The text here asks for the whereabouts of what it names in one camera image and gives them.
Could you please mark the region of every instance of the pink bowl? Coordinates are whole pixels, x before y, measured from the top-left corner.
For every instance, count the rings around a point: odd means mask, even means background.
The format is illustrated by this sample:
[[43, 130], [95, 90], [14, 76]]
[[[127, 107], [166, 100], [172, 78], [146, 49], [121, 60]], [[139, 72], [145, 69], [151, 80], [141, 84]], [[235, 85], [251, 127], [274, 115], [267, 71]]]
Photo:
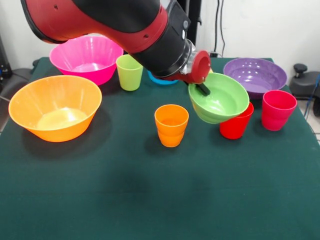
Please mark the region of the pink bowl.
[[81, 36], [56, 46], [51, 63], [64, 75], [79, 76], [101, 85], [110, 80], [124, 50], [105, 36]]

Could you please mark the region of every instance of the white wall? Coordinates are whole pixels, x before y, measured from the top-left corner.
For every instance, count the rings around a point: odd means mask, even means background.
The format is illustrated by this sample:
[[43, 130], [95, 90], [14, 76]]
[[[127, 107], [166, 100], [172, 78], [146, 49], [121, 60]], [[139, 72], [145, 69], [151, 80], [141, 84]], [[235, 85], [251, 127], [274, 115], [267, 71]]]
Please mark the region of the white wall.
[[[297, 62], [320, 71], [320, 0], [224, 0], [225, 57], [272, 57], [293, 74]], [[214, 49], [217, 0], [202, 0], [197, 47]], [[12, 68], [31, 67], [54, 45], [31, 31], [20, 0], [0, 0], [0, 35]], [[222, 49], [219, 39], [218, 52]]]
[[[217, 0], [202, 2], [196, 45], [211, 51]], [[224, 56], [271, 57], [289, 77], [298, 62], [320, 71], [319, 9], [320, 0], [224, 0]], [[217, 52], [221, 52], [221, 39], [218, 43]]]
[[33, 60], [49, 56], [54, 47], [33, 34], [20, 0], [0, 0], [0, 35], [13, 69], [31, 68]]

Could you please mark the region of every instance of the cup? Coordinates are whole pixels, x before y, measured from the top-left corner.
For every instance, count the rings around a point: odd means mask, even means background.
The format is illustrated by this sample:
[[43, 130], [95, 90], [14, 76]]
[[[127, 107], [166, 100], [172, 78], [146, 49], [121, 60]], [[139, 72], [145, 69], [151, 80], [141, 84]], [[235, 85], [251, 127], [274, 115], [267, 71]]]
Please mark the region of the cup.
[[263, 95], [262, 125], [270, 131], [279, 131], [297, 106], [297, 100], [286, 91], [271, 90]]
[[247, 109], [239, 116], [229, 119], [228, 121], [220, 123], [220, 133], [226, 139], [239, 139], [246, 130], [252, 114], [254, 113], [254, 106], [249, 103]]
[[126, 91], [135, 91], [140, 87], [143, 66], [129, 54], [116, 60], [120, 86]]
[[188, 111], [175, 104], [163, 105], [155, 111], [154, 118], [161, 143], [168, 148], [178, 146], [188, 124]]

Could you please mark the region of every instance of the red cup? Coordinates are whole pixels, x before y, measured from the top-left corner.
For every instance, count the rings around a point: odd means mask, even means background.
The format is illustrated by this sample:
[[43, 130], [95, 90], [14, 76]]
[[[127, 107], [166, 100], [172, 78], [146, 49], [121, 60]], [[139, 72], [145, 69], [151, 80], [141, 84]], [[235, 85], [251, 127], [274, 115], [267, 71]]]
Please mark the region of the red cup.
[[271, 90], [263, 95], [262, 125], [270, 131], [279, 131], [294, 112], [298, 102], [286, 91]]
[[239, 116], [231, 118], [228, 121], [220, 123], [220, 133], [226, 139], [239, 139], [241, 138], [246, 130], [246, 127], [250, 121], [252, 114], [254, 113], [254, 106], [249, 103], [247, 109]]

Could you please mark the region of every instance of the green bowl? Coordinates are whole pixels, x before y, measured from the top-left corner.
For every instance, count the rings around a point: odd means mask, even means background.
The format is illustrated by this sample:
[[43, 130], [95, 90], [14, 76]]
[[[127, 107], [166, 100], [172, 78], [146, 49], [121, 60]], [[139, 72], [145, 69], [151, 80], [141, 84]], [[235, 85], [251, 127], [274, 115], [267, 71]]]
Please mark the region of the green bowl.
[[189, 96], [198, 117], [209, 124], [219, 124], [243, 113], [249, 106], [246, 89], [233, 78], [210, 73], [204, 84], [210, 89], [203, 96], [195, 84], [189, 84]]

